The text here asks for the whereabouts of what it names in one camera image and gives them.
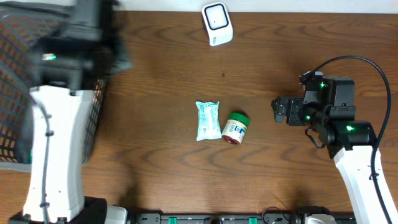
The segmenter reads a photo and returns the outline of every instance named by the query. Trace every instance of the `small white box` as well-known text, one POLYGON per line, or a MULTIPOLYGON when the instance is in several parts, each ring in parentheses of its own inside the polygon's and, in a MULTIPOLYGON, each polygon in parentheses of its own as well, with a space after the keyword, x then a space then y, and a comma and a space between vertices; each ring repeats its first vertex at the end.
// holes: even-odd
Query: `small white box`
POLYGON ((224 3, 209 4, 203 7, 201 14, 211 46, 225 44, 232 40, 234 31, 224 3))

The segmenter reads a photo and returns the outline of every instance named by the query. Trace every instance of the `white packet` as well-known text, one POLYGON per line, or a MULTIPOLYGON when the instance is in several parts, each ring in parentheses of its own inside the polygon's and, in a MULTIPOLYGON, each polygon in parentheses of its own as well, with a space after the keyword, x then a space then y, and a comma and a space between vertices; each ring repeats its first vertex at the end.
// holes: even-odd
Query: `white packet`
POLYGON ((199 118, 197 141, 221 138, 220 122, 218 121, 218 105, 220 105, 219 102, 203 103, 197 101, 199 118))

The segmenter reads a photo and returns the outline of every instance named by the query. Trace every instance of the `mesh basket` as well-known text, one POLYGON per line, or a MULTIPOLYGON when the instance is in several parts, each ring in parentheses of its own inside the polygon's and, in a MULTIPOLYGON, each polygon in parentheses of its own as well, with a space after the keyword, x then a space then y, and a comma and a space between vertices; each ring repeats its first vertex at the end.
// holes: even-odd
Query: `mesh basket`
MULTIPOLYGON (((23 4, 24 7, 65 10, 48 4, 23 4)), ((65 22, 56 13, 31 11, 0 5, 0 169, 30 171, 32 147, 32 115, 27 91, 31 79, 27 75, 26 50, 43 35, 53 32, 65 22)), ((103 101, 106 80, 95 83, 93 109, 87 124, 83 162, 90 156, 96 124, 103 101)))

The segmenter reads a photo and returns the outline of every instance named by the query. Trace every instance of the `white device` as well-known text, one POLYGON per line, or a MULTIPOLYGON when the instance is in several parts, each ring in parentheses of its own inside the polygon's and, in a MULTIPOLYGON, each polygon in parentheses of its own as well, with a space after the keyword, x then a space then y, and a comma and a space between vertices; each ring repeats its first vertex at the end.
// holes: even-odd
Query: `white device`
MULTIPOLYGON (((32 174, 29 193, 24 205, 24 215, 30 215, 32 221, 44 220, 42 199, 42 179, 44 173, 47 125, 39 106, 49 117, 50 137, 46 173, 46 202, 50 222, 56 223, 58 217, 68 222, 84 208, 85 198, 81 182, 82 155, 87 140, 92 141, 87 131, 93 132, 90 113, 96 100, 94 90, 77 91, 70 95, 68 88, 41 86, 30 90, 37 105, 33 107, 34 141, 32 147, 32 174)), ((106 224, 125 224, 127 210, 108 205, 106 224)))
MULTIPOLYGON (((372 150, 372 146, 353 146, 353 150, 343 148, 333 158, 346 184, 358 224, 387 223, 373 181, 369 178, 372 150)), ((397 209, 388 189, 380 158, 380 151, 377 150, 375 160, 376 171, 379 174, 377 182, 391 221, 398 223, 397 209)))
POLYGON ((224 3, 209 4, 203 7, 201 14, 210 46, 225 44, 232 40, 234 32, 224 3))

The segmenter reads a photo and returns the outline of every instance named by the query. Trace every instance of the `wood grain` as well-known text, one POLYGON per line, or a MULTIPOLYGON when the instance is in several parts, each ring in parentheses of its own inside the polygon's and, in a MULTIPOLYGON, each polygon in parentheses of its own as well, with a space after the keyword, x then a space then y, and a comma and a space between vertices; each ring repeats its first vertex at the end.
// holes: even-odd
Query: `wood grain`
MULTIPOLYGON (((271 100, 302 96, 298 75, 340 55, 376 61, 393 94, 381 153, 398 202, 398 16, 231 13, 232 42, 210 47, 196 12, 129 12, 123 37, 134 69, 113 78, 95 151, 83 168, 85 195, 134 210, 258 213, 322 205, 352 211, 344 182, 304 128, 274 122, 271 100), (240 146, 196 142, 196 100, 220 101, 251 119, 240 146)), ((357 119, 381 127, 386 92, 377 71, 356 60, 325 75, 356 82, 357 119)), ((0 172, 0 222, 22 209, 29 174, 0 172)))

